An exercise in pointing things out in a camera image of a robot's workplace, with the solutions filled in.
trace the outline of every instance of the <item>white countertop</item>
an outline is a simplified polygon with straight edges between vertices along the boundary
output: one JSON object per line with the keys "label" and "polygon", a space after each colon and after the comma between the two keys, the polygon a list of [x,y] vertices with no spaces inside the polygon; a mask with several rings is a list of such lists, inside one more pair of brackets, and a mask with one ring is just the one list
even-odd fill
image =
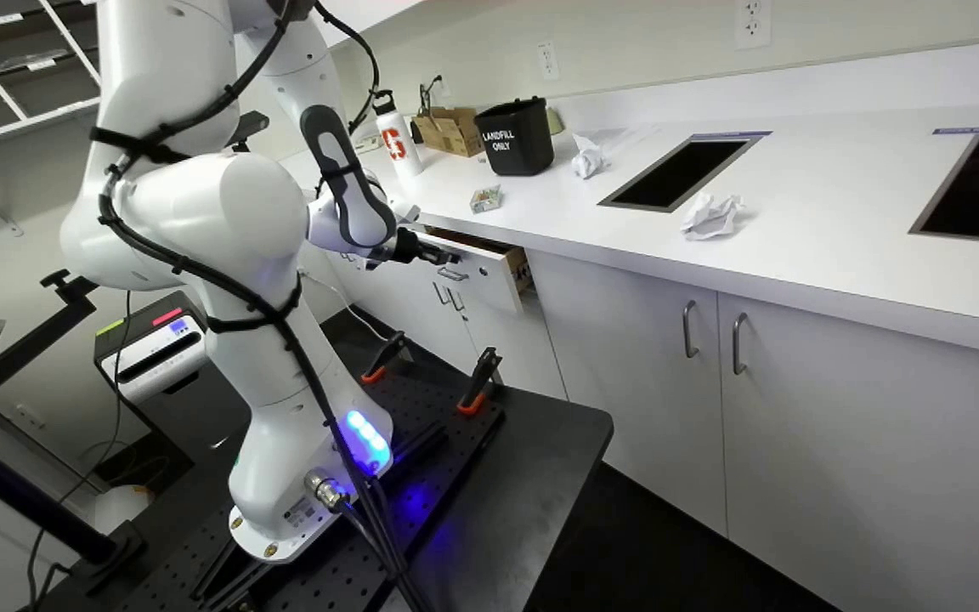
{"label": "white countertop", "polygon": [[[594,131],[607,167],[588,183],[567,171],[567,139],[541,177],[504,180],[479,156],[427,150],[402,194],[381,172],[397,201],[420,205],[425,223],[979,347],[979,240],[907,234],[968,147],[968,136],[933,136],[938,124],[979,124],[979,107]],[[745,128],[772,136],[706,183],[752,209],[734,238],[682,238],[698,198],[672,213],[600,206],[686,136]],[[479,185],[504,185],[505,205],[474,213]]]}

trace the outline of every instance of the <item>brown box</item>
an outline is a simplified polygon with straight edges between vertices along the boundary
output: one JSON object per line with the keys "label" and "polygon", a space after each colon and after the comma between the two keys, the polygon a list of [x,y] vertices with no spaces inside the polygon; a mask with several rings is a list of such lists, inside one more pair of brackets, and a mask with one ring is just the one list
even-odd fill
{"label": "brown box", "polygon": [[474,107],[427,107],[416,116],[420,142],[441,151],[474,156],[483,150],[483,136]]}

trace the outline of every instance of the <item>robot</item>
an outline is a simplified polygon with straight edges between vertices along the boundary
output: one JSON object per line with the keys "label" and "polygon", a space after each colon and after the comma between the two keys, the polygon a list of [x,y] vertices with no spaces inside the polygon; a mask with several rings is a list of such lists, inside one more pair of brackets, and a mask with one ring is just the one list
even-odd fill
{"label": "robot", "polygon": [[[103,0],[96,142],[61,223],[61,253],[85,277],[184,290],[206,313],[206,355],[253,406],[229,531],[272,563],[389,472],[396,436],[303,306],[300,247],[440,262],[359,172],[309,11],[316,0]],[[234,44],[253,56],[243,75]],[[255,70],[303,128],[330,201],[309,206],[277,158],[229,147]]]}

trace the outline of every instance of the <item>black box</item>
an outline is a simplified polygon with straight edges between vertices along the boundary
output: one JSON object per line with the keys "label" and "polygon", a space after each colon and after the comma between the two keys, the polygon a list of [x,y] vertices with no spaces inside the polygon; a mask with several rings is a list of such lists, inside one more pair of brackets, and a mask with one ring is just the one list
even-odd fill
{"label": "black box", "polygon": [[496,177],[534,177],[553,163],[544,98],[487,107],[479,131]]}

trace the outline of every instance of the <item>dark floor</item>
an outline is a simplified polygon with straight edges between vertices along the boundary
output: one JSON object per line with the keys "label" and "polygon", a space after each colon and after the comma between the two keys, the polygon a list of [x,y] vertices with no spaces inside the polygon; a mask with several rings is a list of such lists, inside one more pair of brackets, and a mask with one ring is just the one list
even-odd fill
{"label": "dark floor", "polygon": [[831,609],[611,465],[592,472],[532,612]]}

